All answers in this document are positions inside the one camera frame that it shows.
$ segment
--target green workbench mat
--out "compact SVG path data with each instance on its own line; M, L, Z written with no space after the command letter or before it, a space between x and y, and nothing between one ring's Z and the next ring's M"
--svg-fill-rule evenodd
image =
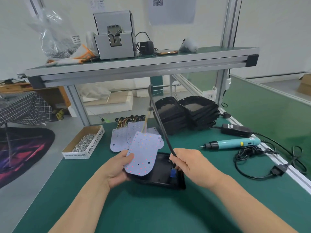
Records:
M228 123L219 118L217 125ZM148 127L155 125L148 120ZM104 124L105 133L89 159L65 160L57 166L41 192L14 230L48 232L71 204L93 173L114 156L110 150L112 129L116 123ZM197 149L214 140L236 138L218 129L190 131L169 136L173 147ZM167 144L161 149L169 152ZM222 172L232 176L251 195L270 208L300 233L311 232L309 212L311 197L290 176L265 181L240 175L233 164L236 150L202 153ZM274 163L267 157L248 160L241 169L253 176L264 176ZM240 232L223 204L209 190L186 178L186 190L177 191L128 181L109 193L96 232Z

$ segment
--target electric screwdriver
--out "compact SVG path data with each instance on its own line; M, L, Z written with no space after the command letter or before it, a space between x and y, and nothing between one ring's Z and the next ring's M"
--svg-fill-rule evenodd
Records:
M258 139L257 137L249 137L249 138L231 139L223 141L211 141L199 147L203 147L205 149L218 150L218 149L230 149L230 148L238 148L241 146L259 145L259 144L260 139Z

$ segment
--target cardboard box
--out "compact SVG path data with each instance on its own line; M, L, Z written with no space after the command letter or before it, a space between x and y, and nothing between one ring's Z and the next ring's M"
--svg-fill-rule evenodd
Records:
M311 96L311 74L305 74L299 80L301 80L301 83L297 89L297 92Z
M89 158L96 146L98 145L100 139L103 137L105 130L103 126L88 126L84 127L75 137L74 139L66 146L66 148L62 151L65 159L86 159ZM91 141L86 151L83 152L71 152L76 144L84 137L86 134L96 134L94 139Z

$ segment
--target electrical outlet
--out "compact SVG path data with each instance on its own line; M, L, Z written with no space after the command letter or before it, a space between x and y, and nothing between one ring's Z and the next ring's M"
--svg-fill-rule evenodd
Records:
M212 90L202 92L203 97L208 98L212 101L216 101L216 94L217 94L217 88L216 87L213 87Z

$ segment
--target qr code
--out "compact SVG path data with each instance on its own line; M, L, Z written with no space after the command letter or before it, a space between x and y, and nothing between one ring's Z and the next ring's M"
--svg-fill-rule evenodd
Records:
M163 0L153 0L153 6L162 6Z

